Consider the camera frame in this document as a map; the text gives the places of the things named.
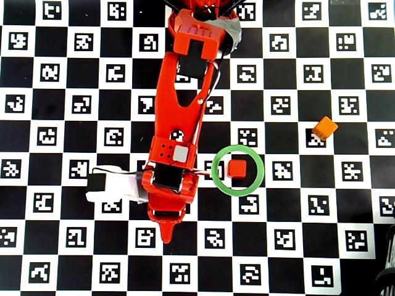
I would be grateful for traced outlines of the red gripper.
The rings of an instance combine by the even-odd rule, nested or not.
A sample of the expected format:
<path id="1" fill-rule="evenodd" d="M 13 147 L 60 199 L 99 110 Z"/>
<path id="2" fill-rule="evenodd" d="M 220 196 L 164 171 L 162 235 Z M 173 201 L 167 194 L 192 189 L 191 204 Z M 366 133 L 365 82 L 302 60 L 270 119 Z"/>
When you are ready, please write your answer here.
<path id="1" fill-rule="evenodd" d="M 177 166 L 147 166 L 142 185 L 148 192 L 148 216 L 159 224 L 164 244 L 172 240 L 173 229 L 185 215 L 186 205 L 193 202 L 199 176 Z"/>

